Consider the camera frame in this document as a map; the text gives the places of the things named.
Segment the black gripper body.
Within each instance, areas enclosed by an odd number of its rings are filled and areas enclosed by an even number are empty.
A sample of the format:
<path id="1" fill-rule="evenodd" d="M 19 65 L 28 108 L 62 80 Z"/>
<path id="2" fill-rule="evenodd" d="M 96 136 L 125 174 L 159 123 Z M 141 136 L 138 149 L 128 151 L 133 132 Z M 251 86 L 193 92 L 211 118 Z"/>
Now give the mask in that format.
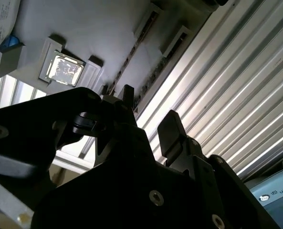
<path id="1" fill-rule="evenodd" d="M 212 167 L 194 177 L 160 166 L 151 153 L 126 152 L 51 192 L 34 212 L 34 229 L 186 229 L 212 226 L 201 191 Z"/>

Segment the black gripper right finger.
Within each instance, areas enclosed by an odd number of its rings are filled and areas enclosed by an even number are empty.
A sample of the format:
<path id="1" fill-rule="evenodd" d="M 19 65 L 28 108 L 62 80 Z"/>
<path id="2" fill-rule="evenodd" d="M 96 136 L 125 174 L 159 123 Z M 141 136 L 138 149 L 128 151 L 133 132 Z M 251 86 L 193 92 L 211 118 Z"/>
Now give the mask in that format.
<path id="1" fill-rule="evenodd" d="M 177 112 L 167 113 L 157 128 L 165 166 L 183 178 L 177 198 L 178 229 L 277 229 L 228 163 L 218 155 L 204 156 L 189 137 Z"/>

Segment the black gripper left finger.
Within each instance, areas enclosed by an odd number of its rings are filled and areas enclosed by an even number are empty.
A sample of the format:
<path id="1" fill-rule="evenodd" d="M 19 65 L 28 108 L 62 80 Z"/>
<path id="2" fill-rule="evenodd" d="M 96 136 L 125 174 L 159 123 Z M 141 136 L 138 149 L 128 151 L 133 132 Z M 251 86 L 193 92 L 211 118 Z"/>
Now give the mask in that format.
<path id="1" fill-rule="evenodd" d="M 130 100 L 75 88 L 0 109 L 0 209 L 36 209 L 55 188 L 48 170 L 58 149 L 83 136 L 97 141 L 95 167 L 126 152 L 151 153 Z"/>

